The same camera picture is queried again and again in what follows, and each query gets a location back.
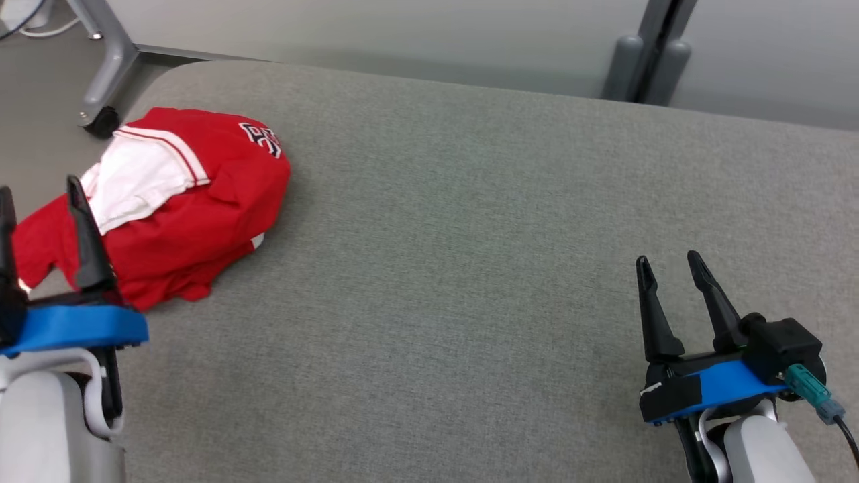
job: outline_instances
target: cable connector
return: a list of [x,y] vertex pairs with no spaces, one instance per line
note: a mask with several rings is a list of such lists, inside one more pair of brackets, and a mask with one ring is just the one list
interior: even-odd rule
[[807,400],[817,411],[818,417],[827,425],[834,425],[836,416],[844,416],[844,408],[832,398],[832,392],[804,365],[789,366],[784,373],[784,383],[796,395]]

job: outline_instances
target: letter logo on shirt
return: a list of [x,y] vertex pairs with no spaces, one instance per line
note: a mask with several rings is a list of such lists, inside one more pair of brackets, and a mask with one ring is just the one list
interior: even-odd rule
[[277,136],[274,135],[274,132],[272,132],[271,129],[260,129],[255,125],[248,124],[247,122],[240,122],[239,127],[245,131],[252,143],[259,144],[262,147],[268,147],[269,153],[272,156],[276,158],[280,157],[280,153],[282,152],[280,149],[280,142],[277,140]]

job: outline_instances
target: gray fabric tabletop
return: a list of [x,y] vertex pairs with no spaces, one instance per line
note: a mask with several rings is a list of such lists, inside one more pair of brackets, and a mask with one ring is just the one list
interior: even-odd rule
[[[129,119],[153,106],[266,123],[293,178],[258,252],[121,352],[131,481],[687,480],[638,410],[634,265],[706,351],[689,249],[823,341],[859,431],[854,133],[255,62],[172,70]],[[818,480],[856,477],[779,408]]]

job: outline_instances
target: black wheel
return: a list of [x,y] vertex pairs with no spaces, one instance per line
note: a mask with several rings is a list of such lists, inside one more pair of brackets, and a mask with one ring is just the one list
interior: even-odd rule
[[119,127],[119,113],[116,109],[110,106],[101,108],[95,119],[89,125],[85,125],[83,130],[97,137],[98,139],[108,139],[113,135],[113,132]]

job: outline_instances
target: black cable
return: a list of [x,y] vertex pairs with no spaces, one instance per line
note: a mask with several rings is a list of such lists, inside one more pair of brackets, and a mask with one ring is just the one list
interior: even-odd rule
[[850,445],[850,451],[853,452],[853,459],[856,460],[856,467],[859,468],[859,447],[856,446],[856,440],[853,438],[853,433],[850,432],[850,428],[847,427],[847,424],[844,423],[841,416],[834,416],[832,419],[835,421],[835,424],[838,425],[838,428],[841,429],[841,432],[844,433],[844,437],[847,438],[847,444]]
[[19,25],[18,27],[13,28],[13,29],[11,29],[11,30],[9,30],[9,31],[8,31],[7,33],[5,33],[5,34],[0,34],[0,40],[5,40],[6,38],[10,37],[10,36],[11,36],[12,34],[14,34],[15,32],[17,32],[17,31],[21,30],[22,28],[24,28],[24,26],[25,26],[25,25],[27,25],[27,22],[31,21],[31,20],[33,19],[33,17],[35,17],[35,16],[36,16],[36,14],[38,14],[38,13],[39,13],[39,10],[41,10],[41,9],[42,9],[42,7],[44,7],[44,6],[45,6],[45,2],[46,2],[46,1],[47,1],[47,0],[41,0],[41,2],[39,2],[39,6],[38,6],[38,7],[36,7],[36,8],[33,10],[33,13],[32,13],[32,14],[30,14],[30,16],[29,16],[29,17],[27,17],[26,19],[24,19],[24,21],[23,21],[23,22],[21,22],[21,25]]

